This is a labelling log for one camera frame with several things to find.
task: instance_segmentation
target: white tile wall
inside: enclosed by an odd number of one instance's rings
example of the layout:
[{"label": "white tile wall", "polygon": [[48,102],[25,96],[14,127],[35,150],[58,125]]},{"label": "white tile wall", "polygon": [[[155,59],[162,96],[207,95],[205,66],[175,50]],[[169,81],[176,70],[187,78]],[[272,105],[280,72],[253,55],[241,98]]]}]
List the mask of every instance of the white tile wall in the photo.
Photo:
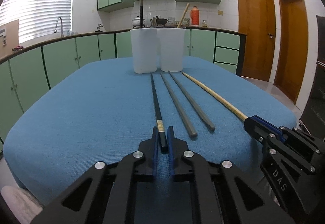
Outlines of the white tile wall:
[{"label": "white tile wall", "polygon": [[[276,10],[276,45],[275,56],[272,65],[270,81],[273,82],[276,74],[278,55],[280,51],[281,21],[280,7],[278,0],[274,0]],[[316,69],[316,58],[318,49],[318,32],[316,15],[325,16],[325,7],[320,0],[305,0],[308,13],[309,26],[309,46],[306,71],[296,105],[303,110],[313,82],[313,76]],[[200,23],[207,20],[211,27],[238,31],[238,0],[222,0],[220,5],[205,3],[190,3],[190,6],[198,6],[200,13]],[[160,15],[164,18],[176,17],[176,20],[182,15],[186,3],[176,3],[174,0],[145,0],[144,18],[149,24],[150,18]],[[105,30],[119,30],[131,28],[131,19],[139,15],[139,2],[134,3],[134,7],[111,13],[98,12],[96,10],[97,0],[73,0],[73,31],[79,33],[92,32],[96,30],[97,24],[102,23]],[[224,12],[223,16],[217,14],[218,10]]]}]

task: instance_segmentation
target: blue tablecloth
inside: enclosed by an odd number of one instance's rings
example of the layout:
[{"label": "blue tablecloth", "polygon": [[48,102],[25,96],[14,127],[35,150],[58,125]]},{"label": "blue tablecloth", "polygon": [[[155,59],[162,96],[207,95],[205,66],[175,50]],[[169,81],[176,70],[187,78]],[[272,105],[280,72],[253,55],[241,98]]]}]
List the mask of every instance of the blue tablecloth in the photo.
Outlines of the blue tablecloth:
[{"label": "blue tablecloth", "polygon": [[[247,116],[292,128],[293,113],[248,81],[195,57],[184,57],[184,71],[219,93]],[[175,73],[216,126],[211,133],[165,73],[188,113],[198,137],[190,140],[170,95],[154,73],[165,128],[187,141],[206,160],[231,160],[258,181],[261,145],[243,123],[181,73]],[[18,120],[4,143],[4,157],[14,175],[44,205],[49,204],[97,161],[113,163],[137,150],[156,125],[150,74],[136,74],[132,58],[90,63],[67,77]],[[173,183],[168,156],[159,154],[155,184],[138,185],[135,223],[191,223],[188,183]]]}]

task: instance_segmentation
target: window blind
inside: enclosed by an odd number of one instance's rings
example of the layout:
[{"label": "window blind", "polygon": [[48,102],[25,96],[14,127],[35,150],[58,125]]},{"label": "window blind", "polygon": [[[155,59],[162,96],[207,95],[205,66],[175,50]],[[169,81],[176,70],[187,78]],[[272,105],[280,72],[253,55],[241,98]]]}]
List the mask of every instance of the window blind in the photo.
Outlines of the window blind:
[{"label": "window blind", "polygon": [[[19,19],[19,43],[54,32],[57,17],[71,29],[72,0],[4,0],[0,25]],[[59,20],[57,31],[61,30]]]}]

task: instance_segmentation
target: floor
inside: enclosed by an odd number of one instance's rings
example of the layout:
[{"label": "floor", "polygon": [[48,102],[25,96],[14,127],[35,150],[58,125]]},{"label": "floor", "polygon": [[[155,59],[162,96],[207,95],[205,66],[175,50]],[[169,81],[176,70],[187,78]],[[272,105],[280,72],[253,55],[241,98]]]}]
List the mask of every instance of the floor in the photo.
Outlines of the floor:
[{"label": "floor", "polygon": [[273,96],[275,99],[280,101],[282,104],[284,104],[287,108],[289,108],[297,117],[297,126],[299,124],[299,119],[301,117],[301,111],[297,106],[275,85],[265,82],[262,80],[257,80],[249,77],[243,77],[245,80],[249,81],[250,83],[256,85],[260,89],[264,90],[271,96]]}]

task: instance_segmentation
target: black chopstick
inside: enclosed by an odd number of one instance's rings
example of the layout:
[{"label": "black chopstick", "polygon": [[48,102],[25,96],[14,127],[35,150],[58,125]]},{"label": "black chopstick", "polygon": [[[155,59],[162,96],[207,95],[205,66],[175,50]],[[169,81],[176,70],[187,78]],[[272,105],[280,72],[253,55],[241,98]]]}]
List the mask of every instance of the black chopstick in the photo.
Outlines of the black chopstick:
[{"label": "black chopstick", "polygon": [[170,94],[170,97],[172,98],[174,105],[179,113],[179,115],[181,116],[181,119],[184,123],[184,126],[188,132],[188,135],[190,136],[190,138],[196,137],[198,135],[198,133],[196,132],[194,126],[192,125],[189,117],[186,115],[185,110],[183,109],[183,107],[181,106],[180,102],[178,101],[176,95],[174,94],[173,90],[170,88],[169,83],[167,82],[167,80],[163,77],[163,75],[160,73],[163,82],[165,83],[165,86]]},{"label": "black chopstick", "polygon": [[199,117],[202,119],[205,125],[208,127],[208,129],[211,131],[215,131],[216,127],[214,126],[212,121],[208,118],[208,116],[204,113],[204,111],[200,108],[200,106],[195,102],[195,100],[191,97],[191,95],[186,91],[184,86],[182,86],[182,84],[176,79],[174,75],[171,74],[170,71],[168,71],[168,73],[175,81],[179,89],[183,92],[184,96],[186,96],[187,100],[190,102],[190,104],[195,109],[196,113],[199,115]]},{"label": "black chopstick", "polygon": [[151,78],[151,86],[152,86],[153,104],[155,106],[156,120],[157,120],[158,132],[159,132],[160,150],[162,153],[167,153],[168,152],[167,139],[166,139],[163,119],[161,117],[155,82],[153,81],[152,73],[150,73],[150,78]]}]

